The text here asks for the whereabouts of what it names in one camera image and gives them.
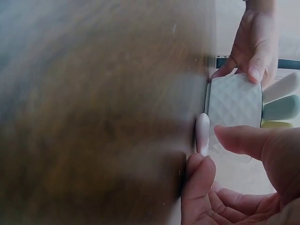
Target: wrist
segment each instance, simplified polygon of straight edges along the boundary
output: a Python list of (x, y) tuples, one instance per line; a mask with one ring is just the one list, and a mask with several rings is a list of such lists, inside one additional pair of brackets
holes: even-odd
[(248, 0), (246, 10), (250, 9), (275, 16), (277, 13), (277, 0)]

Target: knuckle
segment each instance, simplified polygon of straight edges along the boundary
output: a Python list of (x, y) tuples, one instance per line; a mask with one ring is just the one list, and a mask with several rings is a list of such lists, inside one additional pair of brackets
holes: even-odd
[(265, 62), (261, 58), (254, 58), (253, 64), (258, 67), (265, 67)]

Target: white plastic container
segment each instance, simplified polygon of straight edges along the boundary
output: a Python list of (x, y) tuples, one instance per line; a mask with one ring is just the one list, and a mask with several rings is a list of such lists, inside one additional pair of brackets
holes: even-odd
[(205, 107), (210, 119), (209, 150), (225, 158), (249, 162), (249, 156), (226, 151), (218, 141), (214, 127), (249, 125), (259, 128), (263, 109), (261, 84), (251, 83), (246, 74), (214, 78), (208, 87)]

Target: colorful rounded pieces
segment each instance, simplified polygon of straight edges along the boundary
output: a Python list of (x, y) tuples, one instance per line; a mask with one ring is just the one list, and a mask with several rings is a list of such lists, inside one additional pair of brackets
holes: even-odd
[(297, 95), (287, 96), (263, 106), (263, 120), (291, 120), (300, 111), (300, 100)]
[(294, 72), (277, 81), (262, 93), (263, 103), (268, 103), (276, 99), (282, 98), (300, 86), (300, 74)]
[(278, 121), (265, 121), (262, 123), (262, 128), (275, 129), (275, 128), (293, 128), (291, 123), (278, 122)]

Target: wooden surface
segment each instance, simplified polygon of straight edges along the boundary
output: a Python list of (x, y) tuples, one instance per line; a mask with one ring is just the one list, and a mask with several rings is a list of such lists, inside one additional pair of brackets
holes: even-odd
[(166, 224), (212, 0), (0, 1), (0, 224)]

